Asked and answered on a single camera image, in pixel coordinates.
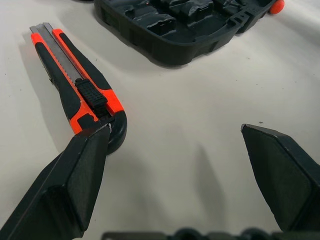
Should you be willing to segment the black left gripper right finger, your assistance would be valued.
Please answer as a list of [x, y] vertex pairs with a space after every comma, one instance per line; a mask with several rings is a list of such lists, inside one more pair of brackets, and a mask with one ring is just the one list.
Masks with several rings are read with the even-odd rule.
[[320, 164], [289, 135], [243, 124], [256, 183], [282, 231], [320, 232]]

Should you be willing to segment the orange black utility knife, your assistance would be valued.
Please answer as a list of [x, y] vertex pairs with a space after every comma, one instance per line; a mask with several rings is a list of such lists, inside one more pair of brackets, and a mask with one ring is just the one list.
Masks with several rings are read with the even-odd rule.
[[103, 74], [76, 48], [60, 28], [48, 22], [30, 27], [30, 38], [65, 116], [75, 134], [108, 124], [108, 153], [123, 144], [127, 134], [125, 110]]

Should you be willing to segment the black plastic tool case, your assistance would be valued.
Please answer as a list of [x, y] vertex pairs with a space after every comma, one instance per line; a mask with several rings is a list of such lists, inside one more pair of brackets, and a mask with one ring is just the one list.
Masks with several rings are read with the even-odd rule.
[[167, 66], [223, 47], [284, 0], [93, 0], [97, 16], [123, 39]]

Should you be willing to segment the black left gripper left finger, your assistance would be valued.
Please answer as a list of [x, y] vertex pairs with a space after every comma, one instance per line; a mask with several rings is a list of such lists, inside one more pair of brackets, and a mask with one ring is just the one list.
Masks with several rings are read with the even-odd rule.
[[108, 125], [75, 135], [38, 175], [0, 240], [73, 240], [88, 229], [107, 157]]

